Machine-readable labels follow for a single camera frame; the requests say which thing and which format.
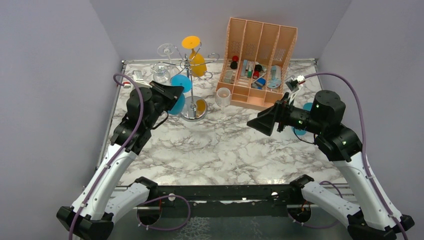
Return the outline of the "orange plastic goblet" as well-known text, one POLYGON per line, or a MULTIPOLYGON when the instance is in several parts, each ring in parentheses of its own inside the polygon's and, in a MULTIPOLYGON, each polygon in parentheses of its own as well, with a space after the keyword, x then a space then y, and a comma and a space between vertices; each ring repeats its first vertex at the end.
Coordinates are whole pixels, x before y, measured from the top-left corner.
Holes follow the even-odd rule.
POLYGON ((183 48, 191 50, 188 57, 190 69, 194 77, 203 77, 207 71, 205 58, 199 53, 202 43, 198 36, 190 35, 185 37, 181 45, 183 48))

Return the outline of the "tall clear wine glass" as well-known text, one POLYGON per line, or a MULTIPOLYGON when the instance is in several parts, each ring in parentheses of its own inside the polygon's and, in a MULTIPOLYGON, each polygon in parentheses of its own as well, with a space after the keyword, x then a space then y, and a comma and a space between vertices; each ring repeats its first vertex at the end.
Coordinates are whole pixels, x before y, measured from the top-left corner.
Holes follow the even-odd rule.
POLYGON ((170 75, 173 77, 177 75, 180 71, 176 65, 172 62, 171 55, 176 51, 176 47, 171 43, 164 43, 160 45, 157 49, 157 53, 161 57, 167 57, 167 67, 170 75))

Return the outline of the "short clear wine glass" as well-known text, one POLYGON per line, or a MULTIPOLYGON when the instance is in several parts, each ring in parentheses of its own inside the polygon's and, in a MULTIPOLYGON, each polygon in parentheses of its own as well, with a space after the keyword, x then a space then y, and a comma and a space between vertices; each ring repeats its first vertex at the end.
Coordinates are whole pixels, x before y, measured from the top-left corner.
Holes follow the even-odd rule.
POLYGON ((215 103, 220 109, 220 112, 224 114, 226 107, 230 105, 231 101, 231 91, 226 87, 221 87, 216 91, 215 94, 215 103))

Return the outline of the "ribbed clear glass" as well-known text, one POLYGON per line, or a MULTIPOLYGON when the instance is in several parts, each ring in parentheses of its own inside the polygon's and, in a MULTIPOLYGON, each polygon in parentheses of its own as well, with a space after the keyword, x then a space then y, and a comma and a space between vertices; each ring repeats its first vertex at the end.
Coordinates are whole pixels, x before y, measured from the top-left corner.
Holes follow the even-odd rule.
POLYGON ((169 85, 171 83, 171 74, 166 64, 161 62, 155 63, 151 71, 155 82, 164 85, 169 85))

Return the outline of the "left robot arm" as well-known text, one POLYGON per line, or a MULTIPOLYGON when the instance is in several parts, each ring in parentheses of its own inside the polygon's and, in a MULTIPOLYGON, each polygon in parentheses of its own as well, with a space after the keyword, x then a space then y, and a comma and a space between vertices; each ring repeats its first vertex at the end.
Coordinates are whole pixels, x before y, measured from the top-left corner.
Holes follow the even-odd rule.
POLYGON ((127 112, 115 128, 110 145, 94 176, 71 206, 62 206, 57 219, 68 230, 68 238, 106 240, 115 223, 137 205, 152 205, 157 200, 156 183, 135 182, 112 198, 122 175, 137 158, 160 124, 158 118, 170 113, 183 97, 183 86, 152 81, 148 87, 131 91, 127 112))

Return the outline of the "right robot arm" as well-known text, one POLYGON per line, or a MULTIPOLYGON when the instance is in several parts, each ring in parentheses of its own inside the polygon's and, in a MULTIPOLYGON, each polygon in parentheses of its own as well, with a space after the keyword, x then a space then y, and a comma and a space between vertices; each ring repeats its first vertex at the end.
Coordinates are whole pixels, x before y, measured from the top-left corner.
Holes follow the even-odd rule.
POLYGON ((414 220, 402 214, 385 194, 363 153, 363 143, 342 124, 345 109, 333 91, 319 91, 310 110, 295 107, 285 94, 247 125, 267 136, 287 126, 314 134, 314 144, 341 172, 356 203, 326 190, 307 175, 292 181, 289 199, 296 204, 306 200, 318 205, 342 223, 354 240, 394 240, 398 233, 412 228, 414 220))

